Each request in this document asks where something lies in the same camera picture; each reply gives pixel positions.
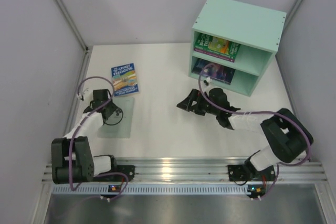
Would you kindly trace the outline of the blue treehouse book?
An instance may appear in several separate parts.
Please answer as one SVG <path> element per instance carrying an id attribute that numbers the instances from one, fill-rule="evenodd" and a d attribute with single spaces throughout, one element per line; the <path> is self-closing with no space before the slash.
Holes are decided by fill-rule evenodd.
<path id="1" fill-rule="evenodd" d="M 139 92 L 134 63 L 120 65 L 111 68 L 114 96 L 120 97 Z"/>

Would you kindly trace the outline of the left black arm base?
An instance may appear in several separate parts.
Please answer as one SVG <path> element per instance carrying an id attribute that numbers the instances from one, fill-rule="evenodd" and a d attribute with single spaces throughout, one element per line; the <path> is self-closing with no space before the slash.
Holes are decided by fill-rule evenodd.
<path id="1" fill-rule="evenodd" d="M 126 182 L 126 178 L 122 176 L 124 174 L 128 181 L 132 181 L 135 176 L 134 165 L 117 165 L 115 170 L 102 173 L 93 178 L 94 182 Z"/>

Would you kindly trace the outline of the green 104-storey treehouse book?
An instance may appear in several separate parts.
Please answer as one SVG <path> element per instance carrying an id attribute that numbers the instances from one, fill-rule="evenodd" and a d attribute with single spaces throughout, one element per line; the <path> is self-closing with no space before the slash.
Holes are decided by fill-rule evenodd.
<path id="1" fill-rule="evenodd" d="M 228 56 L 229 58 L 237 56 L 240 46 L 241 44 L 239 43 L 203 33 L 199 34 L 194 44 L 195 49 L 216 55 Z"/>

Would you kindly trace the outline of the purple 117-storey treehouse book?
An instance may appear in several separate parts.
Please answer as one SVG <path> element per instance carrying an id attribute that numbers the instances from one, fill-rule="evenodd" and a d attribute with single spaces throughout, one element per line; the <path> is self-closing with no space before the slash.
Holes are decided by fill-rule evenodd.
<path id="1" fill-rule="evenodd" d="M 215 58 L 223 59 L 223 60 L 226 60 L 226 61 L 229 61 L 229 62 L 235 62 L 234 57 L 232 58 L 231 56 L 228 56 L 228 55 L 225 55 L 225 54 L 217 54 L 217 53 L 212 52 L 212 51 L 198 49 L 198 48 L 194 48 L 194 51 L 205 54 L 205 55 L 208 55 L 208 56 L 212 56 L 212 57 L 215 57 Z"/>

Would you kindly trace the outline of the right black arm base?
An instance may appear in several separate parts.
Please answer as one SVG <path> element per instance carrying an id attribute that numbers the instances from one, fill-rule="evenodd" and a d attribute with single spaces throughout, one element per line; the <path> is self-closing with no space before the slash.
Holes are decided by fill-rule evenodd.
<path id="1" fill-rule="evenodd" d="M 255 169 L 248 157 L 243 164 L 228 165 L 228 175 L 230 182 L 242 182 L 244 185 L 247 182 L 273 182 L 276 178 L 274 166 L 268 166 L 265 169 L 258 171 Z"/>

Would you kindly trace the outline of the dark galaxy cover book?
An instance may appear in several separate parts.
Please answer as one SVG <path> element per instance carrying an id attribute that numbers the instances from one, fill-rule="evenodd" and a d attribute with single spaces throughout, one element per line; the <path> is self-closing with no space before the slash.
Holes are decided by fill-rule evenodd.
<path id="1" fill-rule="evenodd" d="M 192 73 L 200 74 L 201 70 L 211 62 L 197 58 L 194 66 L 192 67 Z M 217 63 L 211 63 L 212 65 L 204 71 L 204 76 L 211 77 L 213 80 L 231 84 L 235 69 L 219 65 Z"/>

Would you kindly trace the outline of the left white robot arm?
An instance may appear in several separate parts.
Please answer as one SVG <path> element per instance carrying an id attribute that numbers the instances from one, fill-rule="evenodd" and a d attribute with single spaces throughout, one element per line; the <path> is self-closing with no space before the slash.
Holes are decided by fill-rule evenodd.
<path id="1" fill-rule="evenodd" d="M 93 98 L 79 122 L 51 144 L 51 172 L 55 184 L 86 183 L 100 175 L 117 171 L 113 155 L 93 156 L 90 145 L 98 131 L 115 112 L 120 112 L 109 90 L 93 91 Z"/>

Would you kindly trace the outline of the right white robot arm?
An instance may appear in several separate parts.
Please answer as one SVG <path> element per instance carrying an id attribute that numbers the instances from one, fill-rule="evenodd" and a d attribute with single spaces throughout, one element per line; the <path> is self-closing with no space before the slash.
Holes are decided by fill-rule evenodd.
<path id="1" fill-rule="evenodd" d="M 244 163 L 251 172 L 260 172 L 278 163 L 290 164 L 313 143 L 310 132 L 286 108 L 271 112 L 263 119 L 261 113 L 239 112 L 231 106 L 221 88 L 201 93 L 192 89 L 187 98 L 176 105 L 179 109 L 205 116 L 212 114 L 219 125 L 229 130 L 248 130 L 263 135 L 268 145 L 252 154 Z"/>

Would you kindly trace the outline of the pale green booklet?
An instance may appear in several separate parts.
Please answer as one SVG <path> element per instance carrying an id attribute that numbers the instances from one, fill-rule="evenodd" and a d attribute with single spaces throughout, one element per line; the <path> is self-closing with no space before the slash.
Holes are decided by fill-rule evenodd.
<path id="1" fill-rule="evenodd" d="M 99 129 L 99 138 L 130 138 L 134 110 L 133 97 L 116 97 L 113 103 L 123 111 L 123 115 L 114 112 L 102 128 Z"/>

